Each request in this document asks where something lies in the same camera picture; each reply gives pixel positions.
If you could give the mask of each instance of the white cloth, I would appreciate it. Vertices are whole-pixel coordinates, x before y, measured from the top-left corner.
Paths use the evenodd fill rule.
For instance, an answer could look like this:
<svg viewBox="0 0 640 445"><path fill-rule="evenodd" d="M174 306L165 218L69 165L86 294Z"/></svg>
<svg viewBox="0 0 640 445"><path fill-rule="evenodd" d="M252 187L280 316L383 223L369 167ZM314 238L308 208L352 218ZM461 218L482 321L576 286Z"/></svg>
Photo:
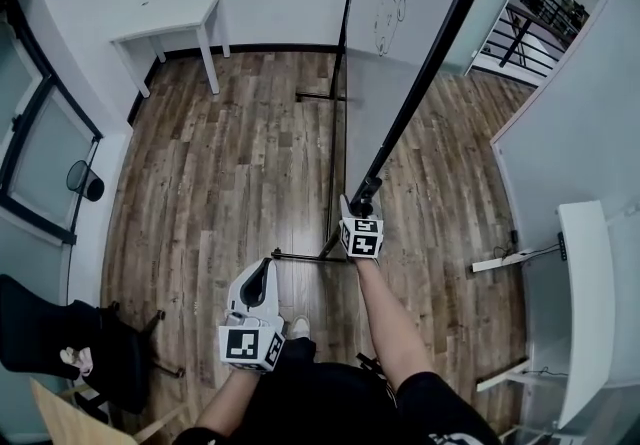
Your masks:
<svg viewBox="0 0 640 445"><path fill-rule="evenodd" d="M60 351L60 359L67 365L73 365L80 370L80 374L88 376L93 370L93 359L91 358L91 349L85 347L81 351L76 351L71 347L67 347Z"/></svg>

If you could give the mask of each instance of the leg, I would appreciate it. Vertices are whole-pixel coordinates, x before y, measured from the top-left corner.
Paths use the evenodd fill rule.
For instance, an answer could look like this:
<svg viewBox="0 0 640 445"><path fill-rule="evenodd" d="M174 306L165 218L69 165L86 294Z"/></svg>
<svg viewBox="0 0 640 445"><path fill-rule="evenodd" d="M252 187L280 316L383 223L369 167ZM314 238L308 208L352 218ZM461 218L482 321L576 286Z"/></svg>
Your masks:
<svg viewBox="0 0 640 445"><path fill-rule="evenodd" d="M142 93L142 96L144 98L149 98L149 88L147 88L147 85L144 83L144 79L142 79L136 72L136 68L135 66L133 66L133 61L131 60L131 56L129 55L129 53L119 42L114 42L113 46L116 48L122 64L124 64L127 72L129 72L129 76L131 77L133 83L136 85L140 93Z"/></svg>
<svg viewBox="0 0 640 445"><path fill-rule="evenodd" d="M213 58L211 57L211 49L209 48L209 35L207 34L205 24L202 24L196 29L196 35L198 36L198 44L200 45L200 52L202 52L204 67L207 70L207 77L209 77L211 92L217 95L220 93L220 87L218 86L216 69L213 67Z"/></svg>
<svg viewBox="0 0 640 445"><path fill-rule="evenodd" d="M218 0L218 6L216 8L216 25L218 31L220 31L220 43L222 43L222 55L229 57L231 51L229 50L229 30L227 29L227 8L224 5L224 0Z"/></svg>
<svg viewBox="0 0 640 445"><path fill-rule="evenodd" d="M310 336L309 319L299 315L291 323L289 340L286 340L282 347L282 352L275 368L276 372L295 369L296 367L313 363L313 357L316 355L316 344L311 341Z"/></svg>
<svg viewBox="0 0 640 445"><path fill-rule="evenodd" d="M158 322L163 321L164 317L165 317L164 310L158 310L156 314L153 316L153 319L151 319L147 323L147 325L140 332L140 334L148 339L151 336L151 333L153 333L153 330L156 329Z"/></svg>
<svg viewBox="0 0 640 445"><path fill-rule="evenodd" d="M149 36L149 42L151 42L151 46L153 47L156 56L161 63L164 63L167 60L167 57L164 55L164 49L162 48L162 43L160 43L160 38L157 36Z"/></svg>

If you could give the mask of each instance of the round black object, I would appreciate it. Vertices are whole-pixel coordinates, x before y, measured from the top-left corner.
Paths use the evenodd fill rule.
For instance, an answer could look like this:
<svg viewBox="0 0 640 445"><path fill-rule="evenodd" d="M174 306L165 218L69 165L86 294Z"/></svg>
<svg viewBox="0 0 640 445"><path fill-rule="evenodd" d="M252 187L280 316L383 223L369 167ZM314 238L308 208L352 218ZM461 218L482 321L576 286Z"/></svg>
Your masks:
<svg viewBox="0 0 640 445"><path fill-rule="evenodd" d="M104 194L104 182L99 178L92 180L87 184L84 196L89 201L98 201Z"/></svg>
<svg viewBox="0 0 640 445"><path fill-rule="evenodd" d="M67 173L67 188L89 201L98 201L104 194L104 182L85 161L78 161Z"/></svg>

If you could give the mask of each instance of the shoe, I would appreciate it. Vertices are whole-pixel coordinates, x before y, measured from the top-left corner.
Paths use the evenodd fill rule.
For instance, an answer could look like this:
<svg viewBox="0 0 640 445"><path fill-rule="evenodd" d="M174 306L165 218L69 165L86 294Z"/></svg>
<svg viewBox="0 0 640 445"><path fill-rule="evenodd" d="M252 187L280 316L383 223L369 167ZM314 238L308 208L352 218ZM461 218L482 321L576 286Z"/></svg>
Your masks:
<svg viewBox="0 0 640 445"><path fill-rule="evenodd" d="M310 338L311 326L309 325L309 319L304 315L298 315L291 323L289 328L289 338L295 340L297 338Z"/></svg>

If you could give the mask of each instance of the forearm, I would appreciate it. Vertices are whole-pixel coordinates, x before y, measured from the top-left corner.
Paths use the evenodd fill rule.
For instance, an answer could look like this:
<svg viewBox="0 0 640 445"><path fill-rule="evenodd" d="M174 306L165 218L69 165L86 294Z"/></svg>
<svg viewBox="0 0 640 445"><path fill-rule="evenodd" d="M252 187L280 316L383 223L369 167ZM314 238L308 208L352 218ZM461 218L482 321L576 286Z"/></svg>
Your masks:
<svg viewBox="0 0 640 445"><path fill-rule="evenodd" d="M260 375L254 372L231 372L222 388L198 417L196 426L206 427L222 436L231 436L242 423L258 381Z"/></svg>
<svg viewBox="0 0 640 445"><path fill-rule="evenodd" d="M373 260L356 259L373 347L394 390L413 374L432 371L427 348L407 310L392 294Z"/></svg>

